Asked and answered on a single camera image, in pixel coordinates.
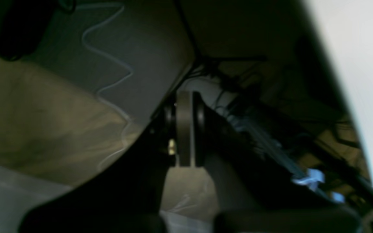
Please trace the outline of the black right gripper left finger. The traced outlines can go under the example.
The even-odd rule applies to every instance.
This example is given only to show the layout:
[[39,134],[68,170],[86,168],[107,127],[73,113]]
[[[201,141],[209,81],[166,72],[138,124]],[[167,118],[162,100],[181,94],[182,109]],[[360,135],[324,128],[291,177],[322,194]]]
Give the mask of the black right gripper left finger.
[[113,164],[74,190],[28,211],[19,233],[167,233],[160,216],[176,99],[165,101]]

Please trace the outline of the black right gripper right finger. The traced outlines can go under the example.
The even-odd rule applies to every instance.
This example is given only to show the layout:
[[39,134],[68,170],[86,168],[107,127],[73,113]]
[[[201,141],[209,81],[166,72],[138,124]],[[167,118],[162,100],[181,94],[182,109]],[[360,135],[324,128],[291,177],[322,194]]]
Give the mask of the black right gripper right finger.
[[214,233],[359,233],[351,208],[295,181],[282,165],[257,154],[197,92],[177,94],[181,167],[203,167],[219,195]]

